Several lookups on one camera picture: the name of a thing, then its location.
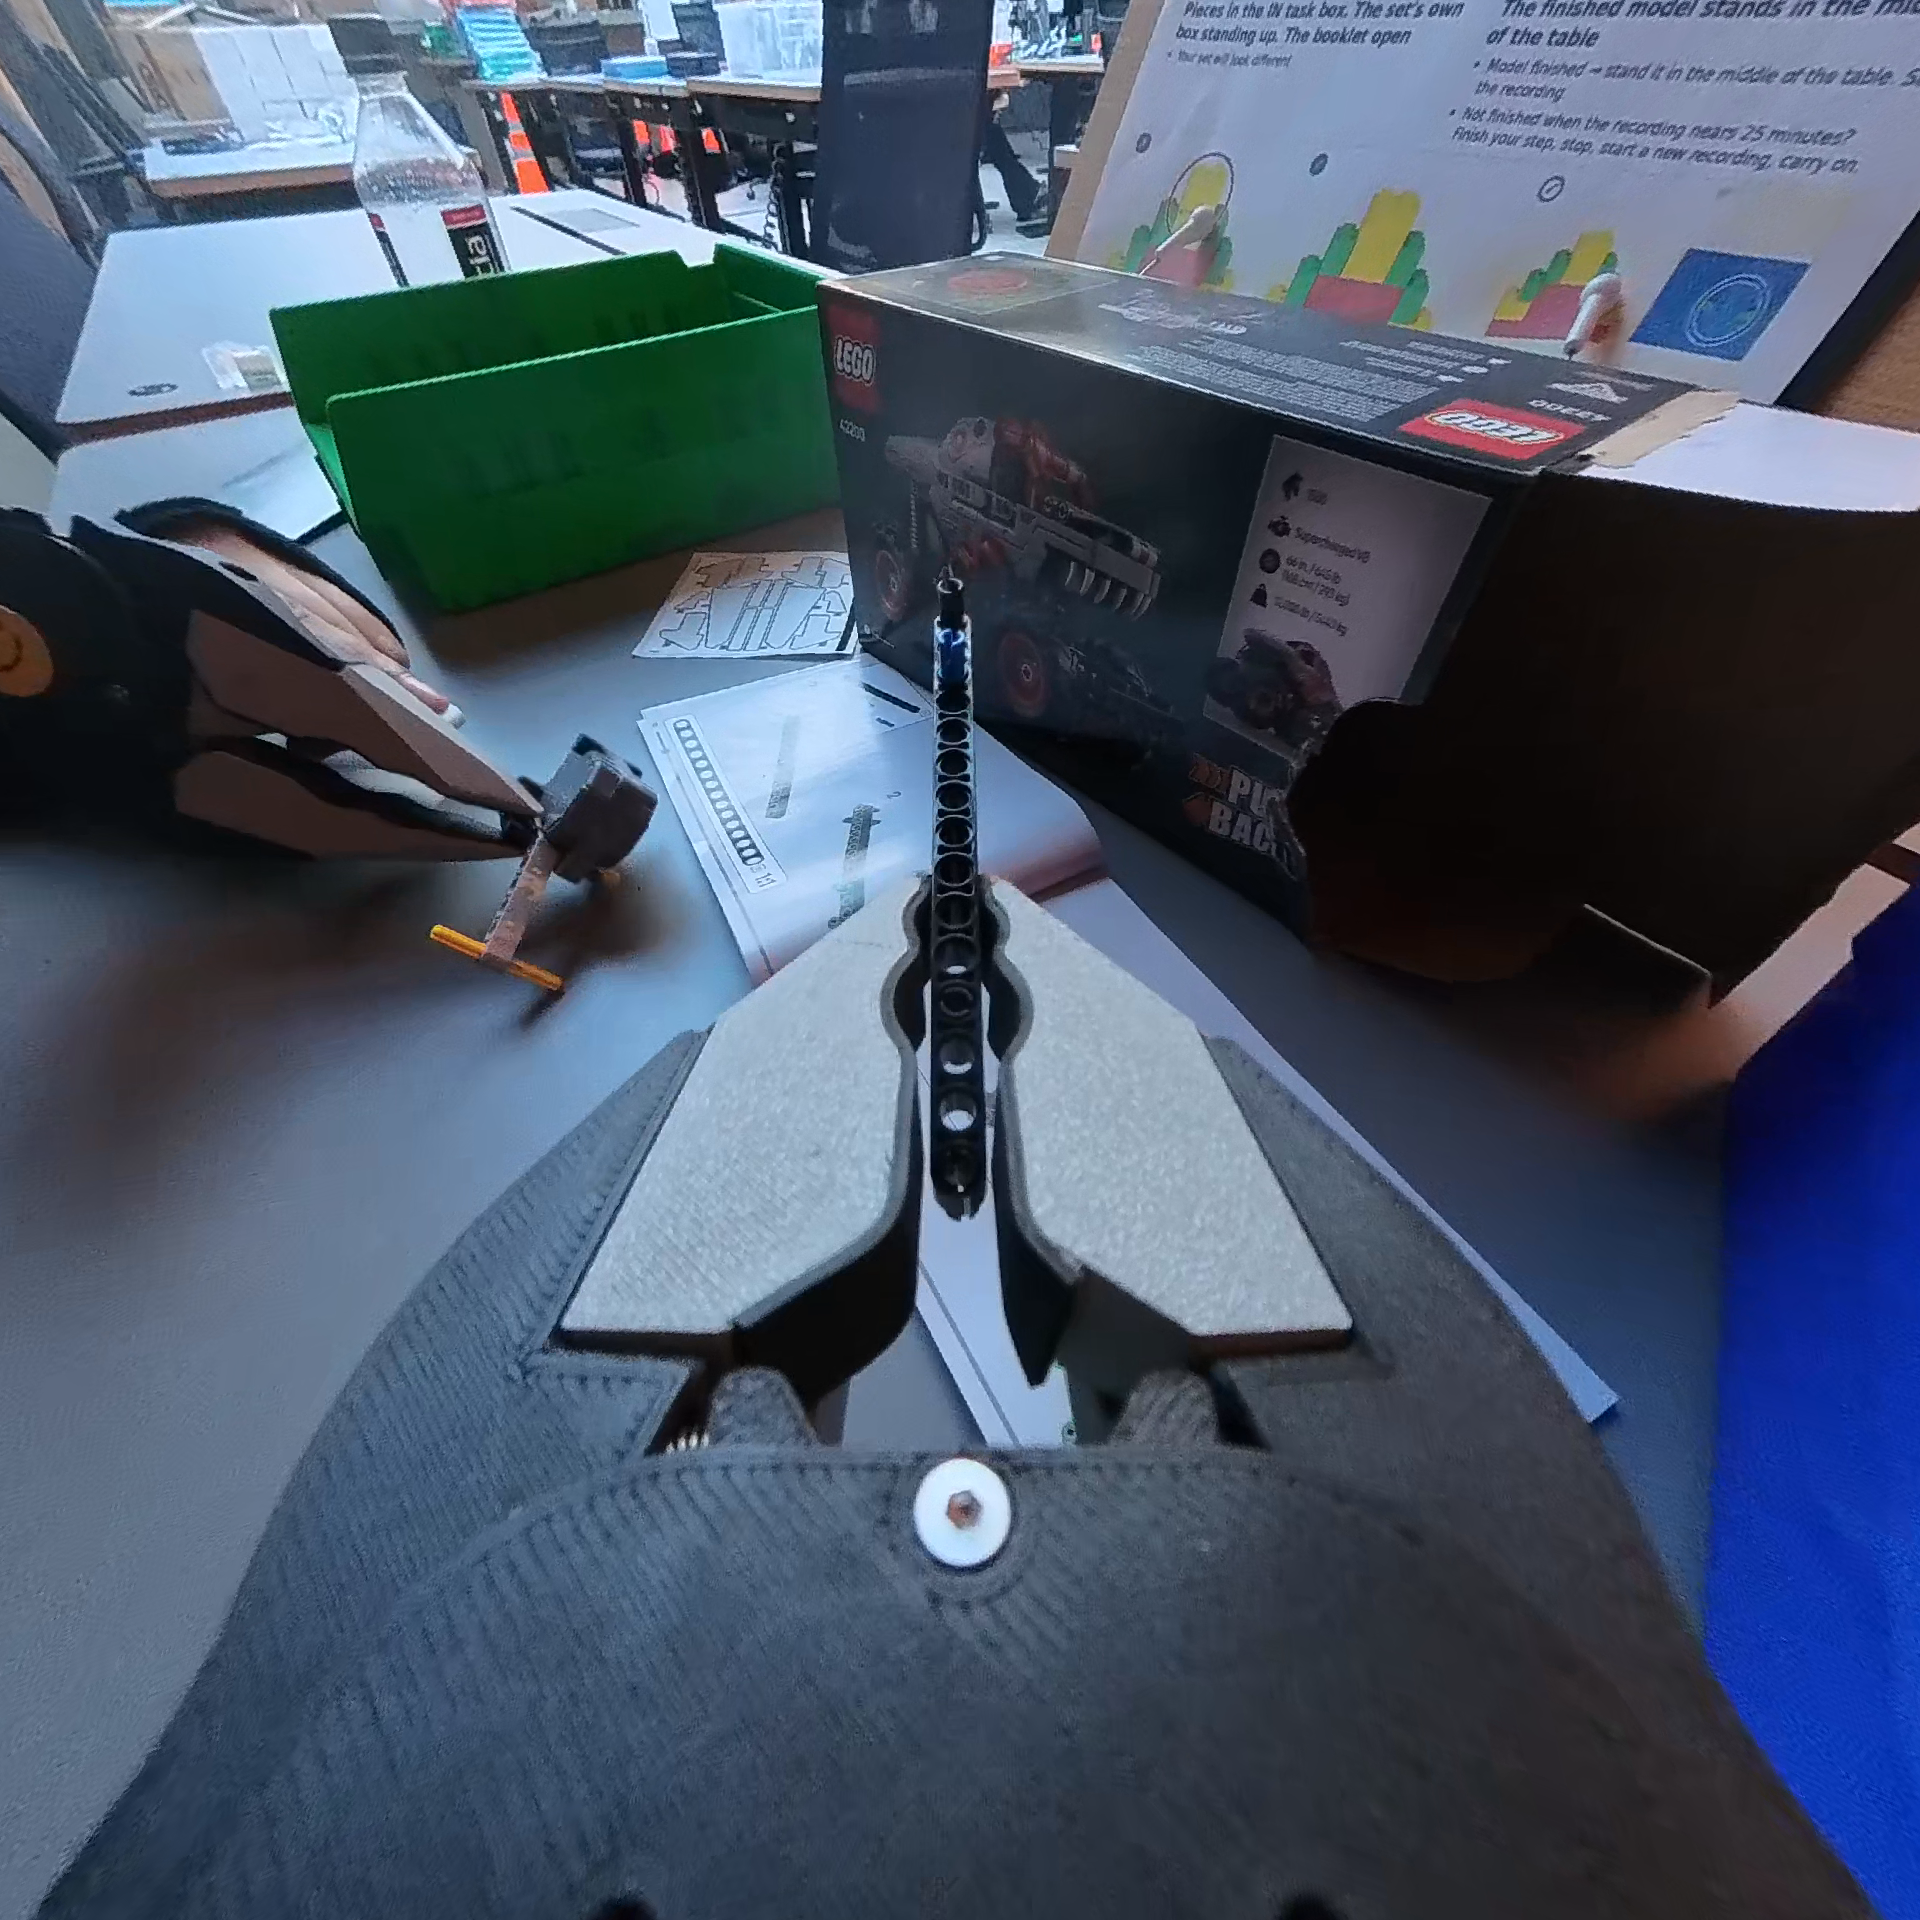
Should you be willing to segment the task instruction poster board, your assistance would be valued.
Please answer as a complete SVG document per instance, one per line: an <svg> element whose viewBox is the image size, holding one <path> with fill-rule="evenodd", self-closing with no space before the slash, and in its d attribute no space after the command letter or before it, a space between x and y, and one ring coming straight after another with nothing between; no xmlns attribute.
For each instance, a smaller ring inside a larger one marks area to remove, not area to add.
<svg viewBox="0 0 1920 1920"><path fill-rule="evenodd" d="M1135 4L1049 251L1817 407L1914 285L1914 3Z"/></svg>

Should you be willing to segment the person's left hand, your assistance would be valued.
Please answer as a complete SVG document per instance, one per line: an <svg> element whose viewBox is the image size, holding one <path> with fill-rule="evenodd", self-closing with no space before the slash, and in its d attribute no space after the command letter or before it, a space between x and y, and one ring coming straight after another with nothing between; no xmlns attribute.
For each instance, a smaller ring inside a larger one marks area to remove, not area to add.
<svg viewBox="0 0 1920 1920"><path fill-rule="evenodd" d="M404 641L381 612L364 606L336 583L298 568L273 579L271 592L287 606L290 620L301 632L330 648L336 657L386 673L447 725L456 729L464 725L462 708L417 679Z"/></svg>

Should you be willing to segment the black office chair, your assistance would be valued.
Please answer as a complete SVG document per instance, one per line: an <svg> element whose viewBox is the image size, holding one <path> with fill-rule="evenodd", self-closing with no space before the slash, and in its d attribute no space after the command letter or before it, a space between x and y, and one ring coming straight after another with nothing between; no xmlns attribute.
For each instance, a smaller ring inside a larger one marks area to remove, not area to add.
<svg viewBox="0 0 1920 1920"><path fill-rule="evenodd" d="M972 251L989 3L825 3L808 255L881 271Z"/></svg>

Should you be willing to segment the black lego set box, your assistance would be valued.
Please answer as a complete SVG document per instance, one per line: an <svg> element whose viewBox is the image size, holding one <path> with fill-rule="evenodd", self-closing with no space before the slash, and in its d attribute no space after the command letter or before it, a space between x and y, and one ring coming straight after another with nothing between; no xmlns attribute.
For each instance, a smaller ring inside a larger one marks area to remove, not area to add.
<svg viewBox="0 0 1920 1920"><path fill-rule="evenodd" d="M1720 991L1918 816L1914 433L1034 255L826 279L864 640L1302 936Z"/></svg>

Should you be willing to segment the green plastic bin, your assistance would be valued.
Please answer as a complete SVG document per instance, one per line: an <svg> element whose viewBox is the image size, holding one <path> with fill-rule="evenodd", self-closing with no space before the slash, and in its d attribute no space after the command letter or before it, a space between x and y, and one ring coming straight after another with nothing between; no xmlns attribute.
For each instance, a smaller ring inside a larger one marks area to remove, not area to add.
<svg viewBox="0 0 1920 1920"><path fill-rule="evenodd" d="M718 243L271 311L381 574L445 612L836 500L817 281Z"/></svg>

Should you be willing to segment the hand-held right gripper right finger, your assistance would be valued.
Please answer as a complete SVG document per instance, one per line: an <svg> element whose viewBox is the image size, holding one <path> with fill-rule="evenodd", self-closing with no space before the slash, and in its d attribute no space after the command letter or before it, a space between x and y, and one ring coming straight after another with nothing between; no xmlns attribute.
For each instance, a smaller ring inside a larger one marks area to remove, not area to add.
<svg viewBox="0 0 1920 1920"><path fill-rule="evenodd" d="M1001 1302L1031 1383L1330 1351L1353 1316L1197 1025L988 879Z"/></svg>

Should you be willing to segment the white side table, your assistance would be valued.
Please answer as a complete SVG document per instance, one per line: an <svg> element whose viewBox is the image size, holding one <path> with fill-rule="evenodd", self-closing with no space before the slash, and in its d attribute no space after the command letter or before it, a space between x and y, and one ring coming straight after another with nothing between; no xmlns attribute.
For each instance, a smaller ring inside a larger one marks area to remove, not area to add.
<svg viewBox="0 0 1920 1920"><path fill-rule="evenodd" d="M598 255L680 253L701 265L712 233L586 190L490 199L512 271ZM214 345L271 348L271 311L376 295L393 275L358 209L124 231L106 239L57 422L97 441L286 404L281 391L225 385Z"/></svg>

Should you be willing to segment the long black lego beam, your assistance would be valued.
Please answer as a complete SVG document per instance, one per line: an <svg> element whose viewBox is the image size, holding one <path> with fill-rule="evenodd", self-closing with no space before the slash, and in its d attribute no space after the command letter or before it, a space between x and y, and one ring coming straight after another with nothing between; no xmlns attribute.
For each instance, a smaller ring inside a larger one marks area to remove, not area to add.
<svg viewBox="0 0 1920 1920"><path fill-rule="evenodd" d="M989 1181L984 944L976 865L972 625L959 579L943 571L932 614L932 833L928 893L928 1176L952 1217L977 1211Z"/></svg>

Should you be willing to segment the clear water bottle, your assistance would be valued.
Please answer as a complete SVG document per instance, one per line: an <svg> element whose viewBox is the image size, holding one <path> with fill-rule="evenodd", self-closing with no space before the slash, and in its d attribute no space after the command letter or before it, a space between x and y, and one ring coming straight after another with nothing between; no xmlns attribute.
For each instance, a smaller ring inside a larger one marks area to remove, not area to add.
<svg viewBox="0 0 1920 1920"><path fill-rule="evenodd" d="M383 19L342 14L326 32L357 84L352 187L397 285L508 271L479 166L414 96Z"/></svg>

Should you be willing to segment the lego instruction booklet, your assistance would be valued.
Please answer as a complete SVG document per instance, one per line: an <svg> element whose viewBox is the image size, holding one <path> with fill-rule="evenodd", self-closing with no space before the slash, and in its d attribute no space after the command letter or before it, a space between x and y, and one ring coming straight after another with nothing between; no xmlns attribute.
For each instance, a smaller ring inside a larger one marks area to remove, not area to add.
<svg viewBox="0 0 1920 1920"><path fill-rule="evenodd" d="M640 734L754 982L930 862L937 725L930 697L857 657L647 708ZM1214 1038L1234 1040L1312 1113L1358 1131L1109 876L1086 812L1001 747L974 741L984 872L1022 887ZM1060 1373L1028 1383L976 1228L928 1228L918 1323L993 1447L1071 1439Z"/></svg>

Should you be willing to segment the blue storage box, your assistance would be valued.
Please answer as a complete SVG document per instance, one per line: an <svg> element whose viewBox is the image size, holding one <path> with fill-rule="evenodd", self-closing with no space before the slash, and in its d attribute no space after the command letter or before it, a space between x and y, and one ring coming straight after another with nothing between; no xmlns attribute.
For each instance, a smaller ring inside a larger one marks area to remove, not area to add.
<svg viewBox="0 0 1920 1920"><path fill-rule="evenodd" d="M1884 1916L1918 1916L1918 897L1736 1073L1710 1664Z"/></svg>

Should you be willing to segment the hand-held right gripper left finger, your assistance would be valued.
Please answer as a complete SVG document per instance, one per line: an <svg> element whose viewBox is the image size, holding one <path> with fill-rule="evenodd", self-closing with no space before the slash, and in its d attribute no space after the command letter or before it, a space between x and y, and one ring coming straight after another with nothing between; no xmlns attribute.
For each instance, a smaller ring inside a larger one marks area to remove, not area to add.
<svg viewBox="0 0 1920 1920"><path fill-rule="evenodd" d="M682 1072L560 1316L655 1357L878 1357L913 1311L922 879L727 1009Z"/></svg>

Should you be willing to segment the grey lego motor assembly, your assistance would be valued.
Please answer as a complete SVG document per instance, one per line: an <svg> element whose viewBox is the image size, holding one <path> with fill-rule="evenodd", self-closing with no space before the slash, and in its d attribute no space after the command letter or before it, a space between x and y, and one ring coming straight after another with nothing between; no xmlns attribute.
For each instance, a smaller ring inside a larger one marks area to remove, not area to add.
<svg viewBox="0 0 1920 1920"><path fill-rule="evenodd" d="M473 940L441 924L428 936L481 968L561 995L566 982L560 974L521 959L532 913L553 879L578 881L594 893L616 887L658 799L628 760L590 735L574 739L558 773L535 789L535 797L535 836L487 936Z"/></svg>

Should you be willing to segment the lego sticker sheet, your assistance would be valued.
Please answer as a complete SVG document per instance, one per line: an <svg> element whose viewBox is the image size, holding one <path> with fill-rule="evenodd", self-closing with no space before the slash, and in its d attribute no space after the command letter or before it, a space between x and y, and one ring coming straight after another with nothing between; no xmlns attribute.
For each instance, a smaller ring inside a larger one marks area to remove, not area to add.
<svg viewBox="0 0 1920 1920"><path fill-rule="evenodd" d="M839 657L857 646L848 558L832 550L700 550L634 657Z"/></svg>

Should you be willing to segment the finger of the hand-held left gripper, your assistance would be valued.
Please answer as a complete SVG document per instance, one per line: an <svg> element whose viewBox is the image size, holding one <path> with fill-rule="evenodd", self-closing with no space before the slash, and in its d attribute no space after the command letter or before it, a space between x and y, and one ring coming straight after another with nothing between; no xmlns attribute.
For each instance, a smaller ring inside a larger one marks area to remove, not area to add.
<svg viewBox="0 0 1920 1920"><path fill-rule="evenodd" d="M286 747L207 747L176 769L176 812L305 857L474 862L522 854L532 820L350 776Z"/></svg>
<svg viewBox="0 0 1920 1920"><path fill-rule="evenodd" d="M381 773L417 779L447 799L502 814L540 812L518 779L466 745L396 673L297 631L279 638L252 632L212 612L193 612L184 622L183 646L212 708L204 731L324 741L361 753Z"/></svg>

